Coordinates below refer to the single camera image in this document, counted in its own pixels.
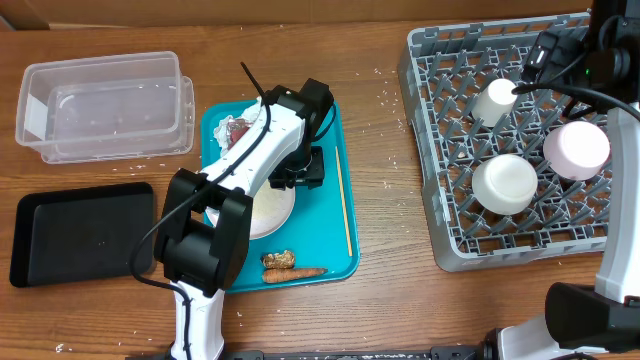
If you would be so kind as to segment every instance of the dish rack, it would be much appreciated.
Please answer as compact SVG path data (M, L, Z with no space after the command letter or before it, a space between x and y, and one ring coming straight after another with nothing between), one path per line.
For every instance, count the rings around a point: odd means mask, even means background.
M442 269L485 269L604 250L611 163L594 178L575 182L560 178L542 154L545 136L564 124L561 114L570 97L550 90L520 95L494 128L474 122L470 114L494 79L523 83L521 63L541 31L581 38L588 23L589 14L582 13L409 33L398 77L420 153L432 247ZM581 120L606 132L605 115ZM522 156L538 175L530 206L513 216L485 210L471 189L477 166L500 154Z

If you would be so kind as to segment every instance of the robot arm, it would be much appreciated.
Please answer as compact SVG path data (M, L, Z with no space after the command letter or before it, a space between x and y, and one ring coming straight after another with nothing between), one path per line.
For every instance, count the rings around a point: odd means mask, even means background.
M327 85L309 79L301 91L277 86L266 93L271 120L267 132L264 106L249 131L220 160L194 174L181 169L169 184L163 215L171 212L194 193L207 191L202 200L176 213L158 230L155 258L164 264L164 275L172 285L184 290L186 302L176 295L176 340L170 355L187 360L217 359L224 345L221 333L224 290L237 278L249 247L253 196L269 179L274 188L319 186L324 179L321 148L311 146L322 121L333 106ZM211 186L210 181L234 171ZM191 219L191 211L219 214L215 228ZM189 344L185 346L185 330Z

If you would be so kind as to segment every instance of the orange carrot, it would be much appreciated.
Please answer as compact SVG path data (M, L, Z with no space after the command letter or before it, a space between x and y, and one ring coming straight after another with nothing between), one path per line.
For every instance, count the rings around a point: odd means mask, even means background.
M277 284L285 281L310 278L325 274L325 268L306 269L269 269L262 274L262 280L267 284Z

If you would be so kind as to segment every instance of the teal tray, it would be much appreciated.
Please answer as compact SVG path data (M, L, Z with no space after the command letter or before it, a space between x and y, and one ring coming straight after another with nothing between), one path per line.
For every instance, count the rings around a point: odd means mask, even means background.
M220 158L220 146L213 137L213 130L220 120L228 115L238 117L251 101L222 103L213 106L202 117L202 167L208 166ZM324 184L313 190L296 188L296 201L289 219L273 234L251 240L247 260L228 293L241 293L257 290L277 289L296 285L318 284L325 281L344 280L351 276L360 263L360 246L356 227L353 194L347 151L342 132L340 107L336 104L336 119L331 130L314 145L322 146L324 152ZM333 116L329 111L324 126ZM338 182L336 147L340 157L342 183L349 223L352 256L349 256L347 230L344 226L342 199ZM205 216L205 222L211 225ZM323 267L328 272L322 276L300 279L280 284L266 284L262 281L264 267L260 258L267 253L282 253L291 250L296 255L296 267Z

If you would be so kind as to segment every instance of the wooden table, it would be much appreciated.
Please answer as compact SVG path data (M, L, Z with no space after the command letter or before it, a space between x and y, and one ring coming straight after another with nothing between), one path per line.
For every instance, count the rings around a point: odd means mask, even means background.
M147 181L161 209L173 173L179 167L200 169L198 132L191 153L149 160L47 165L38 153L19 146L14 132L22 75L29 64L45 61L174 51L182 73L193 80L198 118L216 103L256 96L241 60L265 89L277 84L298 89L308 77L331 86L342 108L362 261L346 281L228 296L223 332L230 349L293 352L475 344L492 328L541 313L554 282L592 284L601 261L597 254L468 273L447 273L435 264L420 195L418 154L395 73L408 32L434 24L0 36L0 358L122 359L164 351L175 335L173 295L129 277L30 289L9 284L15 209L24 195ZM153 278L163 279L160 267ZM56 354L59 344L64 350Z

